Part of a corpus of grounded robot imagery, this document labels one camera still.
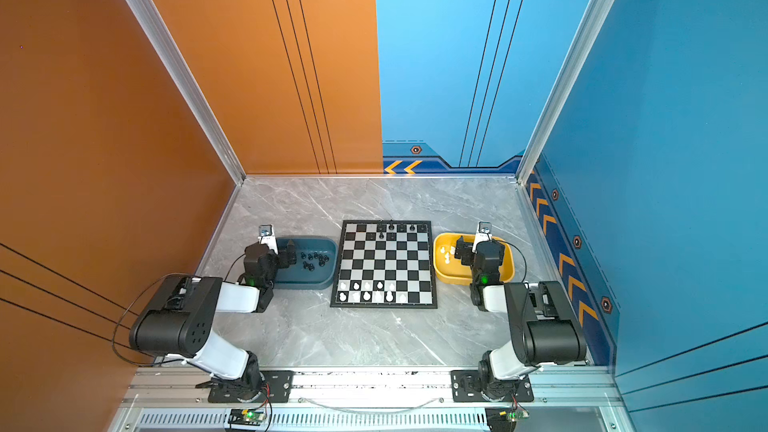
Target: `blue tray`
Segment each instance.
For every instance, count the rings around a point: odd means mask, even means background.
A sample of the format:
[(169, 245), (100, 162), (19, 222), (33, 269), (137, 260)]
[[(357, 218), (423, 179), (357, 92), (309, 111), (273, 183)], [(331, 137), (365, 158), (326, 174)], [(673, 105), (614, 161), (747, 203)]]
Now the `blue tray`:
[[(281, 268), (275, 277), (275, 288), (291, 288), (296, 290), (322, 290), (331, 285), (333, 271), (336, 270), (336, 243), (329, 238), (321, 237), (284, 237), (277, 239), (277, 247), (283, 248), (293, 240), (296, 246), (296, 264)], [(328, 262), (322, 267), (314, 258), (312, 261), (302, 259), (301, 253), (328, 255)], [(315, 265), (312, 272), (304, 268), (304, 261)]]

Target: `orange wall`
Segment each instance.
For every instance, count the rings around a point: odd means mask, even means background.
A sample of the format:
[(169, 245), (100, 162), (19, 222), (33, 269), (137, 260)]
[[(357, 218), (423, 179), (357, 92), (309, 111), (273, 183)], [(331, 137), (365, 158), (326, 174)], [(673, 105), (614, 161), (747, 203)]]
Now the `orange wall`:
[(135, 370), (114, 302), (194, 272), (234, 184), (124, 0), (0, 17), (0, 243), (64, 277), (0, 247), (2, 428), (103, 430)]
[(247, 173), (381, 172), (376, 0), (154, 2)]

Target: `yellow tray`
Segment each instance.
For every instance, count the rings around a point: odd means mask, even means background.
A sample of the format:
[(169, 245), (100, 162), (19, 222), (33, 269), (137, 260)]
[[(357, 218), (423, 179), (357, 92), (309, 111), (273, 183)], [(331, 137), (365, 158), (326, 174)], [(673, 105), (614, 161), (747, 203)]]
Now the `yellow tray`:
[[(468, 265), (462, 265), (460, 259), (454, 258), (451, 254), (451, 247), (456, 246), (459, 237), (464, 237), (465, 242), (470, 244), (475, 242), (475, 234), (455, 234), (453, 232), (444, 232), (435, 237), (433, 248), (433, 263), (437, 278), (441, 282), (455, 285), (470, 285), (472, 283), (472, 270)], [(502, 276), (502, 282), (509, 282), (514, 277), (514, 261), (512, 260), (512, 247), (504, 245), (504, 263), (499, 268)]]

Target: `yellow arrow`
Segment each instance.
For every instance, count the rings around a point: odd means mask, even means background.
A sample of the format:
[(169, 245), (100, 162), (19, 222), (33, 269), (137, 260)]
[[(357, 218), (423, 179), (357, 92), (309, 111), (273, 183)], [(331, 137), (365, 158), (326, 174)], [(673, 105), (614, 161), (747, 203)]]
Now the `yellow arrow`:
[(397, 174), (397, 172), (395, 172), (392, 169), (395, 167), (398, 167), (400, 165), (400, 162), (402, 162), (402, 160), (395, 160), (394, 162), (392, 162), (392, 164), (389, 167), (385, 168), (384, 171), (389, 172), (394, 176), (395, 174)]
[(542, 210), (542, 204), (545, 206), (549, 205), (549, 202), (546, 201), (544, 198), (537, 198), (536, 199), (536, 217), (541, 217), (541, 210)]
[(574, 267), (576, 267), (576, 264), (574, 264), (574, 261), (573, 261), (572, 258), (570, 258), (569, 256), (561, 253), (560, 254), (560, 275), (561, 276), (563, 274), (563, 262), (567, 262), (568, 264), (571, 264)]
[(531, 184), (531, 202), (533, 201), (533, 189), (534, 188), (541, 188), (539, 184)]
[(408, 172), (409, 174), (416, 174), (416, 172), (413, 171), (413, 168), (416, 167), (420, 163), (422, 163), (422, 161), (417, 160), (416, 162), (414, 162), (410, 166), (406, 167), (406, 172)]
[(547, 222), (552, 222), (553, 224), (558, 223), (558, 221), (554, 220), (554, 217), (544, 214), (544, 225), (543, 225), (544, 235), (547, 235)]
[(584, 284), (580, 280), (575, 279), (573, 275), (571, 275), (571, 277), (568, 277), (568, 298), (571, 300), (574, 299), (574, 285), (579, 287), (584, 292), (587, 291), (587, 289), (584, 288)]
[(578, 303), (578, 322), (581, 324), (581, 326), (584, 326), (584, 312), (587, 312), (592, 317), (594, 317), (594, 320), (599, 321), (597, 312), (592, 310), (592, 307), (589, 305), (586, 305), (582, 301), (579, 301)]

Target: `plastic container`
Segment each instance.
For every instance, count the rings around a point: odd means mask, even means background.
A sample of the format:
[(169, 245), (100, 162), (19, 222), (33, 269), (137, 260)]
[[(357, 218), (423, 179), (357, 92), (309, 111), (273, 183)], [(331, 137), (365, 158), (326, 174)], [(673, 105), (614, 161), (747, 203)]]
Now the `plastic container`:
[[(472, 270), (468, 265), (462, 265), (462, 261), (454, 258), (453, 254), (451, 254), (451, 247), (456, 246), (456, 241), (459, 237), (464, 237), (464, 241), (470, 244), (475, 243), (475, 234), (444, 232), (435, 237), (435, 244), (432, 248), (434, 253), (432, 262), (435, 264), (435, 273), (440, 282), (470, 285), (472, 283)], [(502, 282), (509, 282), (514, 277), (512, 247), (507, 244), (502, 245), (504, 245), (504, 263), (498, 271), (501, 274)]]
[[(293, 245), (296, 246), (296, 264), (277, 270), (275, 288), (315, 291), (331, 285), (333, 272), (336, 270), (336, 243), (322, 237), (283, 237), (277, 239), (277, 247), (285, 247), (289, 240), (293, 240)], [(321, 267), (316, 258), (312, 260), (302, 258), (302, 252), (327, 255), (328, 262)], [(304, 268), (304, 262), (313, 264), (315, 270), (310, 271)]]

